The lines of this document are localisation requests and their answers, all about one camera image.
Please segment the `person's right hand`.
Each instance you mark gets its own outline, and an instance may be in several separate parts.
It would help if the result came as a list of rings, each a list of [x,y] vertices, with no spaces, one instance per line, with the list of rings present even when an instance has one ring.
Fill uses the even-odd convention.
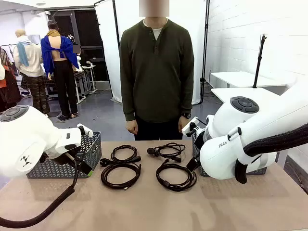
[[[138,133],[138,124],[136,120],[127,121],[126,122],[126,129],[128,132],[137,135]]]

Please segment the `person's left hand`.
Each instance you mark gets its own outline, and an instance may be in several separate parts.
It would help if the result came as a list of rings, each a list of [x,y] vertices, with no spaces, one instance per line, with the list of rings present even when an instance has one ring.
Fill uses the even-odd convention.
[[[182,129],[189,123],[189,119],[181,116],[178,122],[179,132],[182,133]]]

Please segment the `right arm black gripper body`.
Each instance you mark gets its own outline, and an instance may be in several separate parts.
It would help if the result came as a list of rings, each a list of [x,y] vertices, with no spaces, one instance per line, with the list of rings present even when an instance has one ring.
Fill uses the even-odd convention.
[[[206,139],[205,139],[205,131],[202,131],[200,133],[195,133],[192,136],[192,155],[193,156],[198,156],[200,153],[200,150],[202,146],[204,145]]]

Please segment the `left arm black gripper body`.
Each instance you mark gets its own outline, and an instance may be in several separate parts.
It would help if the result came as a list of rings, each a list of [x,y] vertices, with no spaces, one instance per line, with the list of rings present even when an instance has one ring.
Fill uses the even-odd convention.
[[[80,160],[78,154],[80,150],[81,148],[74,148],[60,155],[59,157],[52,159],[52,161],[56,162],[59,165],[69,164],[70,166],[75,166],[75,163],[79,165]]]

